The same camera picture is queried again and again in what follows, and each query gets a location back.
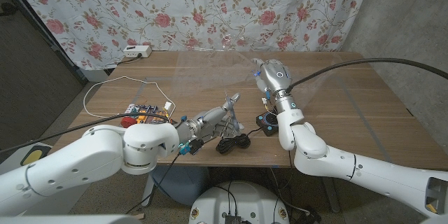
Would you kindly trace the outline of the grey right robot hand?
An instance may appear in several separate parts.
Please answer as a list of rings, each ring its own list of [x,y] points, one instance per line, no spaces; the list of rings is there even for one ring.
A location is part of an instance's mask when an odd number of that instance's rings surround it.
[[[259,58],[251,60],[256,68],[253,72],[258,89],[269,93],[269,97],[274,101],[277,111],[298,110],[298,105],[287,88],[292,83],[292,78],[288,67],[277,59],[263,61]]]

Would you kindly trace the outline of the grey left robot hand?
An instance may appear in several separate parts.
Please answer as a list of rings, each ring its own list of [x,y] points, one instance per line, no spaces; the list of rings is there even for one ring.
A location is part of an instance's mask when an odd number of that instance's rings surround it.
[[[237,120],[234,105],[240,94],[226,97],[224,105],[203,111],[193,119],[187,119],[176,126],[180,144],[188,144],[193,140],[208,142],[216,137],[232,138],[239,136],[244,126]]]

